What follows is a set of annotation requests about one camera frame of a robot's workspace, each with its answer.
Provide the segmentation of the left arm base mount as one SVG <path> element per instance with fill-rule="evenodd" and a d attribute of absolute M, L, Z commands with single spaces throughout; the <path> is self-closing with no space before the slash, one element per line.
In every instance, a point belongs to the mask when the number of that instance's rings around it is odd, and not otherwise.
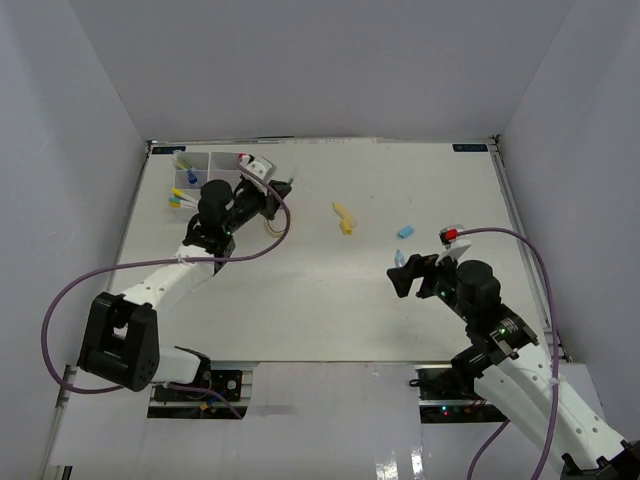
<path fill-rule="evenodd" d="M 191 349 L 163 349 L 152 382 L 147 416 L 152 419 L 241 420 L 244 372 L 216 366 Z"/>

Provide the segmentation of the white marker yellow cap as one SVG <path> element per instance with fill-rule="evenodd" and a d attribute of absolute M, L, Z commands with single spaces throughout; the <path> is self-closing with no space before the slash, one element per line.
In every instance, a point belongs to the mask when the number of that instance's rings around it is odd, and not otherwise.
<path fill-rule="evenodd" d="M 197 203 L 198 202 L 198 200 L 196 198 L 188 195 L 184 191 L 179 190 L 177 188 L 172 188 L 171 192 L 172 192 L 174 197 L 180 198 L 184 202 L 191 202 L 191 203 Z"/>

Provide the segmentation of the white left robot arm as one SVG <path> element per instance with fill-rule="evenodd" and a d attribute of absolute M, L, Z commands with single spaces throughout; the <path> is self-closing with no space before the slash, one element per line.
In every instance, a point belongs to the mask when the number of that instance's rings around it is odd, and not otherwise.
<path fill-rule="evenodd" d="M 291 190 L 290 183 L 276 180 L 267 190 L 247 178 L 237 186 L 207 182 L 171 262 L 121 293 L 103 292 L 93 300 L 79 368 L 134 392 L 176 383 L 188 398 L 205 396 L 212 378 L 204 369 L 206 356 L 161 346 L 159 323 L 223 268 L 235 248 L 234 233 L 257 215 L 274 219 Z"/>

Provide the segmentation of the blue cap spray bottle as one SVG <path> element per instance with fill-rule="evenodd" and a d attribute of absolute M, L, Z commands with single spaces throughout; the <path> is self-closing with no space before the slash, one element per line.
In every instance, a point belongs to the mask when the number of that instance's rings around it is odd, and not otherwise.
<path fill-rule="evenodd" d="M 186 171 L 187 180 L 190 189 L 199 189 L 202 185 L 199 172 L 194 169 Z"/>

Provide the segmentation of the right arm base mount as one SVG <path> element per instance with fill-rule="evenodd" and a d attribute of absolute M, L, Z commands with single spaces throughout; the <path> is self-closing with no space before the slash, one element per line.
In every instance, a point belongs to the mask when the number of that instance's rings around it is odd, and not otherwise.
<path fill-rule="evenodd" d="M 449 362 L 418 364 L 409 386 L 419 397 L 423 424 L 471 424 L 502 422 L 506 417 L 480 396 L 474 381 L 492 366 L 484 354 L 469 347 Z"/>

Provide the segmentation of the white marker orange cap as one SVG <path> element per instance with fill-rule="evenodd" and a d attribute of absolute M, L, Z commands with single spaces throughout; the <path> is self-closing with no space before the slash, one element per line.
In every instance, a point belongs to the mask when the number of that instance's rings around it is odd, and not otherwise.
<path fill-rule="evenodd" d="M 177 209 L 196 209 L 197 205 L 179 197 L 170 197 L 168 204 L 171 208 Z"/>

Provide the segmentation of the thin yellow highlighter pen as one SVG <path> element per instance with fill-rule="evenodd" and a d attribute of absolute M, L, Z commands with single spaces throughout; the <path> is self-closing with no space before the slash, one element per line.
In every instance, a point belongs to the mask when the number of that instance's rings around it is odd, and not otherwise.
<path fill-rule="evenodd" d="M 193 166 L 182 156 L 181 151 L 174 153 L 172 162 L 176 169 L 185 171 L 193 169 Z"/>

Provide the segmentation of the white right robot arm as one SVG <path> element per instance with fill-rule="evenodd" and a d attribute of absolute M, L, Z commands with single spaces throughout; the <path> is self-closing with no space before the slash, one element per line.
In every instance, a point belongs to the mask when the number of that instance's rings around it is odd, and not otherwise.
<path fill-rule="evenodd" d="M 415 254 L 387 276 L 398 297 L 420 281 L 418 298 L 439 299 L 465 322 L 471 345 L 451 361 L 459 396 L 479 395 L 494 405 L 563 479 L 638 478 L 638 443 L 610 427 L 557 375 L 536 333 L 503 303 L 488 264 Z"/>

